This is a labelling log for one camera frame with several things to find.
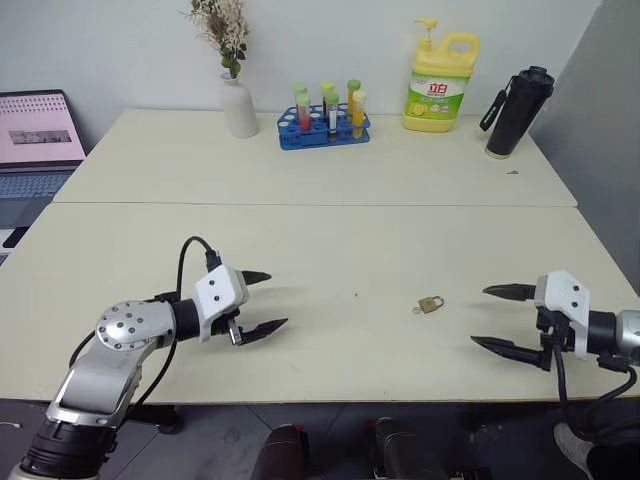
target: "yellow liquid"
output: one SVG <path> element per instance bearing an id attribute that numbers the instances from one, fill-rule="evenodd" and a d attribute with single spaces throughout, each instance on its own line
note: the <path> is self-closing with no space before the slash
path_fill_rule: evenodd
<path id="1" fill-rule="evenodd" d="M 348 100 L 347 100 L 347 113 L 349 115 L 353 115 L 353 110 L 355 109 L 355 103 L 353 101 L 353 92 L 355 90 L 349 90 Z"/>
<path id="2" fill-rule="evenodd" d="M 353 111 L 353 120 L 354 127 L 361 127 L 364 123 L 364 110 L 361 108 L 355 108 Z M 354 128 L 353 129 L 353 138 L 361 138 L 362 137 L 362 129 Z"/>

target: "brass padlock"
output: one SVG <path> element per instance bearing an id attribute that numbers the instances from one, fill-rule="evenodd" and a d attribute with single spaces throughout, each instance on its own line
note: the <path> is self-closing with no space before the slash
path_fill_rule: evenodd
<path id="1" fill-rule="evenodd" d="M 418 306 L 413 309 L 413 313 L 430 313 L 439 309 L 442 305 L 444 305 L 444 298 L 442 297 L 425 297 L 418 300 Z"/>

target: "black thermos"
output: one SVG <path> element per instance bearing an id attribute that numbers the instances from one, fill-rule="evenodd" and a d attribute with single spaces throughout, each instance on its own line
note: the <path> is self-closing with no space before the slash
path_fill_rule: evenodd
<path id="1" fill-rule="evenodd" d="M 554 79 L 542 67 L 529 67 L 511 77 L 504 90 L 500 90 L 493 105 L 480 122 L 487 130 L 502 108 L 486 152 L 494 158 L 507 158 L 531 125 L 542 104 L 553 93 Z"/>

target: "white vase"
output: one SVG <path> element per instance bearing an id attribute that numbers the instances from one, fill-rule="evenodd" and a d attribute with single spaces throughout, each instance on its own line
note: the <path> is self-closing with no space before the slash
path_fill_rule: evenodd
<path id="1" fill-rule="evenodd" d="M 229 73 L 223 73 L 221 77 L 220 99 L 231 135 L 237 138 L 252 137 L 258 133 L 258 120 L 251 93 L 237 78 L 231 78 Z"/>

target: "blue test tube rack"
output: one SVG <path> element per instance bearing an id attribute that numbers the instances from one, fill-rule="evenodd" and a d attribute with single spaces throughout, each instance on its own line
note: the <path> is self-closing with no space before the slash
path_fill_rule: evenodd
<path id="1" fill-rule="evenodd" d="M 333 147 L 334 145 L 349 145 L 351 143 L 366 143 L 369 141 L 367 128 L 371 126 L 369 117 L 365 114 L 362 136 L 353 138 L 353 124 L 347 118 L 347 104 L 338 104 L 338 128 L 335 140 L 329 139 L 329 127 L 322 118 L 322 105 L 312 105 L 311 130 L 300 130 L 296 107 L 289 107 L 278 118 L 277 126 L 280 135 L 280 147 L 283 150 L 298 150 L 300 148 Z"/>

